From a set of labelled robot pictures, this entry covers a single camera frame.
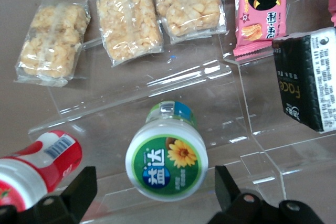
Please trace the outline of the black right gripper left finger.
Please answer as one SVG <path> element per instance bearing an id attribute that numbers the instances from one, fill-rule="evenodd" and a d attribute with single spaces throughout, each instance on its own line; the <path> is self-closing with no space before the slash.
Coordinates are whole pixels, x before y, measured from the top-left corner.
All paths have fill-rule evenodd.
<path id="1" fill-rule="evenodd" d="M 96 168 L 86 166 L 60 195 L 46 196 L 22 212 L 1 206 L 1 223 L 80 223 L 97 191 Z"/>

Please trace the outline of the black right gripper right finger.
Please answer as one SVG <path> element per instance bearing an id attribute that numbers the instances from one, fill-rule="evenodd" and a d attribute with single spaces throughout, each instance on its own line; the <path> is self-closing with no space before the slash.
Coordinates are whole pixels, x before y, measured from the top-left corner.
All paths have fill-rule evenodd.
<path id="1" fill-rule="evenodd" d="M 215 167 L 215 194 L 221 211 L 209 223 L 323 223 L 307 204 L 283 200 L 274 207 L 251 192 L 241 192 L 226 166 Z"/>

